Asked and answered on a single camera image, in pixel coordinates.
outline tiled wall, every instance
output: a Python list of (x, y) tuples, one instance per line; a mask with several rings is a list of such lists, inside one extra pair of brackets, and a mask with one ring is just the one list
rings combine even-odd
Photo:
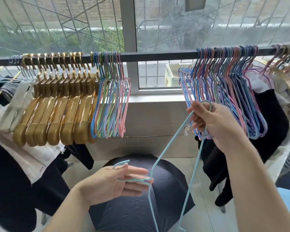
[[(124, 138), (98, 139), (87, 144), (94, 160), (109, 160), (134, 153), (159, 156), (188, 116), (185, 102), (130, 103)], [(196, 157), (198, 143), (192, 131), (176, 137), (164, 158)]]

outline black metal rod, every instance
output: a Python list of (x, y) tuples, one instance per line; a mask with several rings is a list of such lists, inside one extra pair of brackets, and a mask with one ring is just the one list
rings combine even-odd
[[(257, 56), (270, 56), (275, 55), (275, 48), (259, 48)], [(184, 59), (198, 59), (199, 55), (195, 50), (185, 50), (179, 52), (161, 52), (161, 53), (150, 53), (150, 52), (132, 52), (132, 53), (120, 53), (120, 59), (122, 62), (143, 62), (143, 61), (162, 61), (162, 60), (184, 60)], [(55, 64), (59, 64), (59, 60), (57, 56), (53, 58)], [(38, 65), (38, 59), (36, 57), (33, 58), (33, 64)], [(70, 64), (71, 59), (70, 56), (65, 57), (66, 63)], [(11, 58), (0, 58), (0, 66), (20, 66), (21, 62), (18, 64), (11, 63)], [(51, 55), (47, 55), (46, 64), (51, 64)], [(82, 63), (91, 63), (90, 54), (82, 55)], [(25, 58), (25, 64), (31, 65), (31, 60), (29, 57)], [(45, 64), (44, 57), (41, 56), (40, 64)]]

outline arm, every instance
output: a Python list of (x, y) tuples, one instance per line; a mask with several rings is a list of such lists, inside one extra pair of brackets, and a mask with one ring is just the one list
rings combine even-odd
[(147, 178), (144, 176), (147, 174), (147, 169), (129, 166), (127, 163), (115, 169), (112, 166), (101, 168), (73, 187), (43, 232), (80, 232), (91, 205), (119, 196), (141, 196), (143, 191), (148, 190), (148, 185), (120, 182), (117, 178), (142, 179)]
[(268, 176), (264, 164), (246, 134), (223, 105), (194, 101), (192, 128), (205, 125), (216, 146), (225, 154), (240, 232), (290, 231), (290, 213)]

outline person's left arm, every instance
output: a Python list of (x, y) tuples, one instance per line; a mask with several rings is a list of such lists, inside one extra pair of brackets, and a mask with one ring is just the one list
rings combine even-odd
[(101, 168), (76, 184), (58, 208), (43, 232), (79, 232), (89, 207), (119, 196), (141, 196), (148, 185), (141, 182), (120, 182), (119, 179), (147, 178), (147, 169), (130, 166)]

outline hanging gray object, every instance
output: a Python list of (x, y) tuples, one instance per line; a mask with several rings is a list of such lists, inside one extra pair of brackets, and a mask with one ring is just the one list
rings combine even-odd
[(202, 10), (205, 8), (206, 0), (185, 0), (185, 11)]
[[(121, 161), (151, 171), (157, 158), (151, 154), (131, 154), (110, 160), (105, 166)], [(160, 160), (154, 170), (154, 183), (150, 197), (159, 232), (167, 232), (179, 220), (188, 191), (185, 175), (173, 164)], [(186, 214), (195, 206), (189, 195)], [(96, 231), (146, 231), (156, 232), (147, 193), (141, 197), (118, 197), (89, 209)]]

